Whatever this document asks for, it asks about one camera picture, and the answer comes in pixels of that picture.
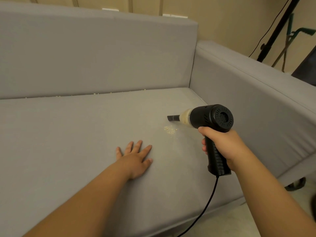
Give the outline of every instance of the sofa backrest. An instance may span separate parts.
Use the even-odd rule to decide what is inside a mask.
[[[188,19],[0,4],[0,99],[188,87]]]
[[[316,88],[211,41],[199,41],[190,88],[234,116],[245,143],[283,184],[316,170]]]

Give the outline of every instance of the black pole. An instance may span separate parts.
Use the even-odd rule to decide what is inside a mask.
[[[285,26],[288,18],[290,17],[291,13],[294,11],[294,9],[295,9],[295,7],[296,7],[296,5],[298,4],[299,1],[300,0],[292,0],[291,1],[291,3],[289,4],[288,8],[284,12],[280,22],[278,23],[278,25],[276,26],[274,32],[272,33],[270,39],[268,40],[267,44],[264,45],[262,51],[260,52],[257,61],[262,62],[265,59],[265,57],[269,53],[273,43],[275,42],[275,40],[278,37],[278,35],[280,34],[281,30]]]

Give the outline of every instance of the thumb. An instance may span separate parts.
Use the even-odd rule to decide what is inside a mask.
[[[148,169],[148,167],[152,164],[153,162],[153,159],[147,159],[143,162],[143,169],[144,169],[144,172]]]
[[[202,134],[202,135],[206,135],[208,138],[210,138],[211,140],[216,139],[216,137],[221,134],[221,132],[216,131],[210,127],[203,127],[200,126],[198,128],[198,131]]]

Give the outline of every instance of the hand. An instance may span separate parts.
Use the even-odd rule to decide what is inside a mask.
[[[138,141],[133,148],[133,142],[131,141],[127,145],[123,156],[120,147],[116,148],[116,163],[120,164],[121,167],[126,170],[129,179],[135,179],[144,174],[153,162],[153,159],[144,160],[151,150],[151,145],[148,145],[139,152],[142,142],[143,141]]]
[[[215,143],[218,151],[226,158],[228,167],[233,171],[235,170],[236,162],[238,162],[239,159],[246,154],[252,154],[251,150],[245,145],[235,130],[222,133],[213,130],[210,127],[199,127],[198,131],[203,136],[206,135]],[[202,140],[202,145],[202,150],[207,154],[205,138]]]

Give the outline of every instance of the person's left arm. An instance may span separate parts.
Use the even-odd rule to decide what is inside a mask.
[[[152,159],[143,161],[151,145],[139,152],[141,144],[142,141],[138,141],[133,148],[133,142],[130,142],[123,156],[117,147],[115,163],[39,222],[24,237],[101,236],[124,184],[129,179],[141,176],[152,163]]]

